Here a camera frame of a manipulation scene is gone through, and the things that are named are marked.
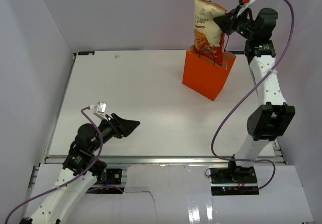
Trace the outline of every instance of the white tabletop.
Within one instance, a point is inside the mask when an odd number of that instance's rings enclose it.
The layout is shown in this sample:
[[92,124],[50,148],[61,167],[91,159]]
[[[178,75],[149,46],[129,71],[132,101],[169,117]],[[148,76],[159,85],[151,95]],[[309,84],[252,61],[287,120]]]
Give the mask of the white tabletop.
[[[52,188],[61,167],[41,165],[31,196]],[[294,166],[277,166],[273,181],[260,190],[259,195],[244,196],[211,196],[210,181],[204,175],[206,168],[131,166],[125,191],[150,193],[85,194],[66,224],[295,224],[313,221]],[[272,166],[255,166],[255,170],[258,185],[262,186],[271,176]],[[44,198],[31,201],[25,216],[30,216]]]
[[[146,50],[78,55],[49,155],[67,155],[77,129],[87,123],[80,109],[103,101],[107,113],[141,122],[127,138],[108,141],[103,156],[211,156],[218,125],[254,84],[245,56],[238,55],[223,90],[212,102],[182,84],[185,54],[184,50]],[[247,135],[247,118],[257,106],[254,93],[226,122],[215,142],[219,155],[238,151]],[[260,154],[273,155],[270,144]]]

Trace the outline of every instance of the white panel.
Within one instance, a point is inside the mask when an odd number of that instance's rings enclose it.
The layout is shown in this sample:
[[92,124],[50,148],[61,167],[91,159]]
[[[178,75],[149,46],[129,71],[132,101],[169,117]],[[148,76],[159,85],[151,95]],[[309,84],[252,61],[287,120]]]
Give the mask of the white panel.
[[[186,49],[193,44],[194,0],[44,0],[73,52],[107,49]],[[238,0],[212,0],[228,10]],[[254,16],[277,0],[258,0]],[[229,48],[243,49],[232,35]]]
[[[212,156],[216,128],[254,86],[253,80],[245,56],[239,55],[212,102],[182,84],[185,54],[184,50],[97,51],[78,56],[49,155],[67,155],[77,129],[87,123],[80,109],[104,101],[108,113],[139,120],[141,125],[127,138],[108,141],[102,155]],[[253,93],[227,121],[215,143],[219,155],[238,151],[247,135],[247,118],[257,107]],[[89,113],[98,124],[99,118]],[[273,155],[270,144],[261,153]]]
[[[204,167],[131,167],[128,171],[128,184],[136,191],[151,191],[151,193],[124,193],[119,194],[86,194],[76,206],[67,224],[88,223],[165,223],[162,214],[165,210],[172,208],[166,223],[178,223],[178,220],[189,220],[190,202],[183,198],[182,194],[186,188],[191,193],[191,198],[200,196],[194,203],[198,208],[204,207],[204,193],[209,189],[204,186]],[[272,173],[271,166],[255,166],[259,185],[264,184]],[[57,178],[61,165],[41,165],[32,195],[46,191],[52,186]],[[43,198],[30,202],[26,216],[30,216],[41,204]],[[260,191],[256,196],[213,196],[213,220],[214,223],[259,223],[259,224],[295,224],[304,221],[313,221],[301,182],[293,166],[277,166],[276,176],[272,183]],[[185,223],[209,223],[208,221],[186,221]]]
[[[296,114],[280,140],[283,155],[295,164],[316,223],[322,223],[322,0],[290,0],[295,10],[293,40],[285,60],[278,67],[279,81],[288,104]],[[290,27],[289,8],[277,6],[282,27],[275,41],[279,52],[284,48]]]
[[[43,0],[0,0],[0,223],[25,200],[72,54]],[[10,223],[19,223],[19,209]]]

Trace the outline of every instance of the orange box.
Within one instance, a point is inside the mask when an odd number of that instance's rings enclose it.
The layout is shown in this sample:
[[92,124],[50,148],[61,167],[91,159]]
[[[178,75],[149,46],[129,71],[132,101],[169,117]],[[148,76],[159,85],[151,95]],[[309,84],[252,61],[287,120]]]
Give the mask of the orange box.
[[191,46],[186,53],[182,84],[214,101],[226,83],[236,56],[225,51],[222,66],[209,58],[193,52]]

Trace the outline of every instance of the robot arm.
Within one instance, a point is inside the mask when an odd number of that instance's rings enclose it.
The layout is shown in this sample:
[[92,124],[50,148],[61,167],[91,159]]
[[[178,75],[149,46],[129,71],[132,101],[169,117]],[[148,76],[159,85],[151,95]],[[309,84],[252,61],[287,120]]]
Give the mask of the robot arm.
[[[94,115],[102,121],[99,130],[106,143],[112,137],[127,137],[140,124],[139,121],[125,120],[112,113],[112,117],[104,115],[106,103],[99,102]],[[57,190],[49,193],[39,208],[20,224],[64,224],[79,200],[88,189],[100,179],[106,164],[97,160],[81,177],[60,188],[61,185],[75,178],[94,161],[94,152],[100,147],[100,138],[91,124],[82,125],[75,140],[70,145],[68,156],[54,184]]]
[[[275,63],[271,55],[255,56],[249,67],[256,85]],[[280,90],[277,72],[273,71],[257,88],[258,109],[248,118],[248,136],[235,159],[255,160],[263,148],[282,136],[295,114],[295,108],[288,106]],[[237,166],[249,168],[253,162],[236,162]]]
[[[259,107],[248,118],[248,136],[235,159],[255,160],[262,149],[278,136],[282,136],[295,115],[294,106],[289,106],[281,93],[277,72],[271,70],[275,64],[275,49],[272,31],[276,26],[278,13],[270,8],[261,9],[253,20],[249,7],[254,0],[239,0],[239,5],[224,16],[214,18],[223,33],[237,32],[247,39],[245,56],[253,76],[254,84],[269,72],[268,77],[258,86]],[[253,162],[230,161],[228,168],[233,173],[252,172]]]

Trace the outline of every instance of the potato chips bag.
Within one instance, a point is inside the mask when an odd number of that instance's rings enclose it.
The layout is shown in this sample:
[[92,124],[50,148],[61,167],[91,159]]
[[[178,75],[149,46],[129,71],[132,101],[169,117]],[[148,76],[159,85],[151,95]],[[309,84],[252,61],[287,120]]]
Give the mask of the potato chips bag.
[[222,61],[224,34],[213,18],[225,13],[226,9],[218,4],[195,0],[194,51],[219,64]]

